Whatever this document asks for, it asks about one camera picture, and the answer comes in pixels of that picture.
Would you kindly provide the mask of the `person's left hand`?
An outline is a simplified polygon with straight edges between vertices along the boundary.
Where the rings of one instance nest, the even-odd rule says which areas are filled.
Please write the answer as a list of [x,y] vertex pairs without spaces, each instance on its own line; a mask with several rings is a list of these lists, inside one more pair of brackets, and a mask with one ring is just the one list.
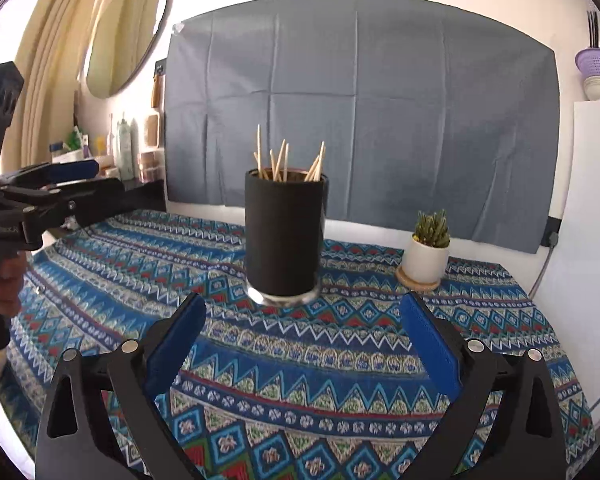
[[0,264],[0,315],[14,318],[21,309],[19,294],[27,271],[24,252],[4,259]]

